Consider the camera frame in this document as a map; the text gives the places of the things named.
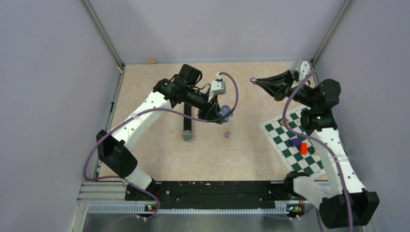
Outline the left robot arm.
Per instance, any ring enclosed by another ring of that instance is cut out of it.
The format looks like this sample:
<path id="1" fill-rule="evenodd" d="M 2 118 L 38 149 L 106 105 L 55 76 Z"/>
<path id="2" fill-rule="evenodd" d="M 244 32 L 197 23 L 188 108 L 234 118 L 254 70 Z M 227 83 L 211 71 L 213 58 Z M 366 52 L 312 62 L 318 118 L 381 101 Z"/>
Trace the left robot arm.
<path id="1" fill-rule="evenodd" d="M 166 110 L 186 103 L 198 109 L 198 118 L 204 121 L 223 123 L 218 95 L 225 94 L 226 84 L 221 75 L 213 80 L 206 92 L 196 87 L 202 72 L 184 64 L 179 73 L 170 79 L 160 80 L 144 102 L 123 121 L 117 130 L 97 134 L 98 158 L 120 178 L 137 186 L 137 194 L 144 200 L 155 194 L 154 180 L 141 167 L 131 153 L 137 141 Z"/>

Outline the grey purple earbud case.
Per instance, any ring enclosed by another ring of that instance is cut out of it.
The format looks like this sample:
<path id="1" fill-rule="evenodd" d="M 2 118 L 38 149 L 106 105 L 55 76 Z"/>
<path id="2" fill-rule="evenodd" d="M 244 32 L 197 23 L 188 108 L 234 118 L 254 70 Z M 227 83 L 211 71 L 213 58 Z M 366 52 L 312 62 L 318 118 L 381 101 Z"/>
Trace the grey purple earbud case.
<path id="1" fill-rule="evenodd" d="M 229 122 L 229 119 L 234 116 L 233 113 L 230 113 L 230 111 L 231 108 L 228 105 L 223 105 L 220 107 L 219 116 L 224 117 L 227 115 L 227 117 L 222 120 L 223 123 Z"/>

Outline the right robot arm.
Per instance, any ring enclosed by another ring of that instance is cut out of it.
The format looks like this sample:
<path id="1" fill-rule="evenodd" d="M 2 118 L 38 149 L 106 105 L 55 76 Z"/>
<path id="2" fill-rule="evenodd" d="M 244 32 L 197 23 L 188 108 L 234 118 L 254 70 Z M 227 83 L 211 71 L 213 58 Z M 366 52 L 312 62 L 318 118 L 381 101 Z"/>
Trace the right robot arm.
<path id="1" fill-rule="evenodd" d="M 308 200 L 329 229 L 367 225 L 380 199 L 366 189 L 353 170 L 342 146 L 332 109 L 339 103 L 340 83 L 333 79 L 321 81 L 315 87 L 306 85 L 311 74 L 286 71 L 276 76 L 252 78 L 251 82 L 276 101 L 298 102 L 305 106 L 301 113 L 302 137 L 315 147 L 328 177 L 327 188 L 317 184 L 307 173 L 290 172 L 283 192 L 289 199 L 299 196 Z"/>

